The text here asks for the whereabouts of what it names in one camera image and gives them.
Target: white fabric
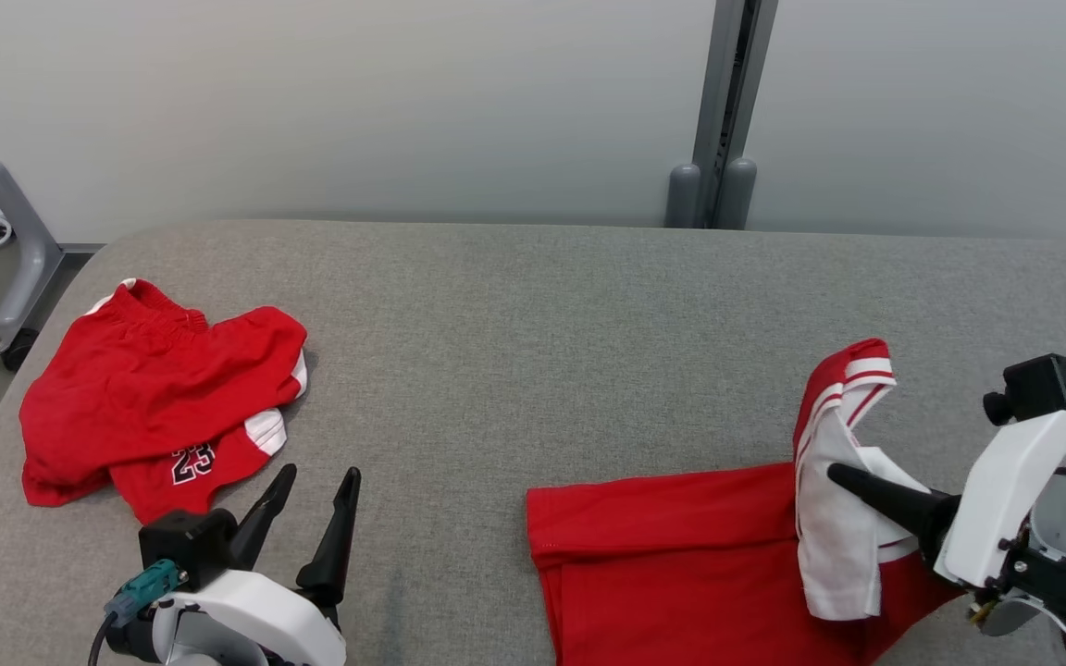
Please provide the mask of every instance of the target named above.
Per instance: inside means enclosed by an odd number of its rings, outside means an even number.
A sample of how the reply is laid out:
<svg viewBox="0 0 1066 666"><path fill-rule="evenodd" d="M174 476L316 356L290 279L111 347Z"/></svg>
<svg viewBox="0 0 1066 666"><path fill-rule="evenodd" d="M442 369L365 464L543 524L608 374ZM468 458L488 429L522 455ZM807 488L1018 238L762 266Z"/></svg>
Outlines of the white fabric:
<svg viewBox="0 0 1066 666"><path fill-rule="evenodd" d="M287 423L282 420L282 412L266 409L246 418L245 434L263 454L276 454L287 443Z"/></svg>
<svg viewBox="0 0 1066 666"><path fill-rule="evenodd" d="M134 290L134 283L136 283L136 278L127 277L126 279L123 280L123 283L124 286L126 286L127 290ZM88 316L90 314L95 314L95 312L100 311L101 306L108 304L109 300L113 297L114 297L114 292L111 291L110 294L106 296L106 298L97 300L96 304L93 304L93 307L88 308L88 312L85 312L84 316Z"/></svg>
<svg viewBox="0 0 1066 666"><path fill-rule="evenodd" d="M295 400L298 400L298 396L307 392L307 362L305 362L302 350L298 351L298 360L295 361L295 368L291 371L291 376L298 383L298 392L295 393Z"/></svg>
<svg viewBox="0 0 1066 666"><path fill-rule="evenodd" d="M877 446L859 445L854 426L893 386L888 359L862 359L846 379L824 389L813 404L796 452L796 547L805 601L824 620L879 615L879 564L915 552L907 531L829 481L829 464L867 469L884 480L926 490Z"/></svg>

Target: elastic waistband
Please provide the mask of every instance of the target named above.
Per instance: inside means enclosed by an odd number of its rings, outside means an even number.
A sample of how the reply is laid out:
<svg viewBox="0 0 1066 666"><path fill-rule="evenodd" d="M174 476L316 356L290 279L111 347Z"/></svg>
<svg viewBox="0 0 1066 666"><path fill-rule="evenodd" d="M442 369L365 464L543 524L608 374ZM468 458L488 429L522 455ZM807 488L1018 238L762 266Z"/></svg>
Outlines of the elastic waistband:
<svg viewBox="0 0 1066 666"><path fill-rule="evenodd" d="M180 306L145 279L135 279L131 287L119 283L109 306L124 320L144 322L167 334L203 334L208 329L204 312Z"/></svg>

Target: printed number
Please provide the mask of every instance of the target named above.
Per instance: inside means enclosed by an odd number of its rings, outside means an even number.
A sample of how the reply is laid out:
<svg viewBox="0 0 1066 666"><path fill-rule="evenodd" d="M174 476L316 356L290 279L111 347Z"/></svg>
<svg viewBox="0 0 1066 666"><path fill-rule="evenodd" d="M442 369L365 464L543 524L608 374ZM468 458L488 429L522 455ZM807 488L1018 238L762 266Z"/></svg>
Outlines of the printed number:
<svg viewBox="0 0 1066 666"><path fill-rule="evenodd" d="M175 466L171 471L171 482L177 486L185 484L196 476L212 472L212 464L216 460L216 451L211 443L189 446L174 452Z"/></svg>

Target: teal connector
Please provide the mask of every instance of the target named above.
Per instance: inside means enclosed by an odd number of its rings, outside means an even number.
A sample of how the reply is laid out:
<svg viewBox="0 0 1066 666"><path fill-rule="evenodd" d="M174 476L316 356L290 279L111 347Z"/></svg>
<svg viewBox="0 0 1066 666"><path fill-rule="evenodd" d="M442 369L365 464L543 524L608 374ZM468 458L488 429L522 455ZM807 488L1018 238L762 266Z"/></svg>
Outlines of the teal connector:
<svg viewBox="0 0 1066 666"><path fill-rule="evenodd" d="M185 573L174 562L160 559L123 585L123 589L106 604L106 614L115 613L114 626L122 628L134 620L140 611L174 590L185 579Z"/></svg>

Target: gray tabletop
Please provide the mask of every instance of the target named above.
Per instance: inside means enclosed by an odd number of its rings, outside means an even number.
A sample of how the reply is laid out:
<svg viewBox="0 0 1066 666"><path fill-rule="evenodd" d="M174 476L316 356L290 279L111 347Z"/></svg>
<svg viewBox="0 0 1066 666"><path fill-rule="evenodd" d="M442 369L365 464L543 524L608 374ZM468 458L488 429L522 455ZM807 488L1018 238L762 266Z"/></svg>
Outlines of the gray tabletop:
<svg viewBox="0 0 1066 666"><path fill-rule="evenodd" d="M0 663L77 663L139 570L113 489L27 506L18 402L68 324L125 277L212 321L271 304L304 322L312 385L287 445L221 494L235 514L287 462L258 570L291 582L344 469L364 472L351 663L553 663L524 538L532 486L786 459L808 372L867 337L900 387L867 418L930 485L959 490L1010 363L1066 354L1066 245L644 228L224 222L94 258L0 408ZM986 639L958 603L884 663L1054 663L1044 624ZM109 654L102 663L134 663Z"/></svg>

